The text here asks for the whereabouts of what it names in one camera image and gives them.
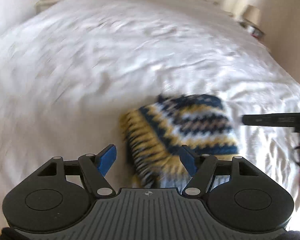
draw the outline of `knitted blanket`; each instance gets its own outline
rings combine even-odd
[[[191,179],[178,149],[188,145],[197,154],[222,160],[237,155],[234,131],[221,100],[210,95],[170,98],[140,107],[121,118],[128,160],[144,188],[177,187]]]

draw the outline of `striped crochet blanket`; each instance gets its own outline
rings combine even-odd
[[[181,191],[186,186],[191,178],[178,156],[181,145],[222,160],[237,155],[234,131],[221,100],[214,96],[159,95],[156,103],[123,115],[121,126],[128,159],[144,188]]]

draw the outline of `silver screw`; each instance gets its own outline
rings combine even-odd
[[[185,192],[190,196],[195,196],[195,195],[199,195],[201,191],[196,187],[189,187],[185,190]]]
[[[101,196],[108,196],[112,193],[112,189],[110,189],[108,187],[102,187],[97,190],[97,193]]]

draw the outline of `lamp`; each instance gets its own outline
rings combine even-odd
[[[258,26],[260,19],[260,10],[253,5],[248,5],[245,12],[242,14],[242,18],[249,25]]]

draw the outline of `white bedspread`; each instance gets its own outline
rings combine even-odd
[[[223,100],[240,154],[300,207],[298,136],[242,114],[300,112],[300,85],[224,12],[201,0],[65,0],[0,38],[0,227],[4,196],[52,156],[113,143],[106,178],[129,186],[118,117],[168,95]],[[300,230],[300,216],[290,225]]]

